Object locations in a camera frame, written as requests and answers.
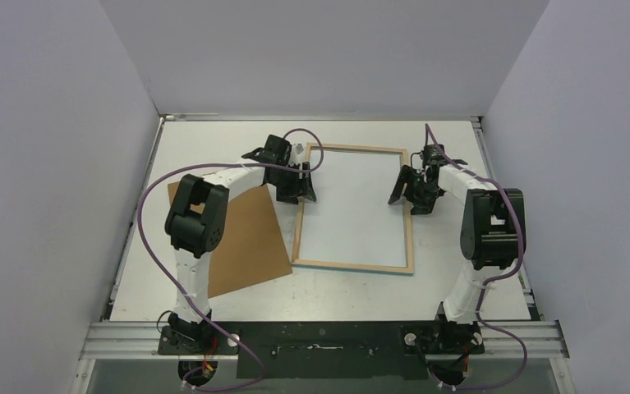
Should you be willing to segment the brown cardboard backing board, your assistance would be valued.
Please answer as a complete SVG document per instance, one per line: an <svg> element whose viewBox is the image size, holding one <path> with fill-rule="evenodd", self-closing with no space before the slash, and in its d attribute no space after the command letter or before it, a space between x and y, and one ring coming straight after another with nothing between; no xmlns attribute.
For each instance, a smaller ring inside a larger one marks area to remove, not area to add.
<svg viewBox="0 0 630 394"><path fill-rule="evenodd" d="M215 297L292 274L269 189L259 186L228 204L222 240L212 252L207 296Z"/></svg>

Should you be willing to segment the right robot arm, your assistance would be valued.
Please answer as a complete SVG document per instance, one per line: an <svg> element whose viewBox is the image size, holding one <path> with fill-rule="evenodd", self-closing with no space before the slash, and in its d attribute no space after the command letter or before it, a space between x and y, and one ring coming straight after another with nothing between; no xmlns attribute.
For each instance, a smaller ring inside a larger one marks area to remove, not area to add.
<svg viewBox="0 0 630 394"><path fill-rule="evenodd" d="M508 277L526 248L524 198L518 189L500 189L476 174L467 162L447 158L443 145L426 145L418 152L421 168L400 167L389 204L405 199L413 215L433 212L436 200L451 195L463 206L459 244L466 263L440 304L430 332L442 352L480 345L478 314L492 285Z"/></svg>

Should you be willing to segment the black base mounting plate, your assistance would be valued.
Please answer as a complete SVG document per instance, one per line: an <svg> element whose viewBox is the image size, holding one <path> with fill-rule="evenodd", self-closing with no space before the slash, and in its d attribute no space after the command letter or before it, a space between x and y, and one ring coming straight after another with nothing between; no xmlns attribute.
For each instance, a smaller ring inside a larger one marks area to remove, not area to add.
<svg viewBox="0 0 630 394"><path fill-rule="evenodd" d="M477 324L435 321L223 322L191 339L162 328L157 352L186 372L235 357L238 379L376 378L425 380L428 367L460 373L485 346Z"/></svg>

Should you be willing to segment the aluminium front rail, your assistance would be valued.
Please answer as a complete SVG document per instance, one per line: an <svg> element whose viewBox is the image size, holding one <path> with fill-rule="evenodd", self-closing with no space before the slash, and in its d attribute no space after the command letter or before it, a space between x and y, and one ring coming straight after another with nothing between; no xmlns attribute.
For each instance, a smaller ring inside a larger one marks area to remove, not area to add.
<svg viewBox="0 0 630 394"><path fill-rule="evenodd" d="M533 359L569 357L561 326L557 321L492 321L492 325L522 339ZM519 344L507 335L483 329L484 358L516 359ZM199 355L159 353L160 333L152 322L92 323L80 352L80 360L198 360Z"/></svg>

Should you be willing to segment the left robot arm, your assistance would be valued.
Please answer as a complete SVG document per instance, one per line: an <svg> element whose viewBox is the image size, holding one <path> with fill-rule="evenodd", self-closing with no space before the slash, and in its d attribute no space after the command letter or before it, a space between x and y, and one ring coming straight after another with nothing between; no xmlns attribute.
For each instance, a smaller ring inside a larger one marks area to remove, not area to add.
<svg viewBox="0 0 630 394"><path fill-rule="evenodd" d="M316 168L305 159L300 144L269 135L263 146L244 153L235 163L220 165L205 175L181 178L164 230L175 251L177 267L172 278L177 298L168 325L172 336L188 351L205 351L216 336L209 322L209 266L211 254L223 240L229 203L265 185L275 188L279 202L314 202L310 174Z"/></svg>

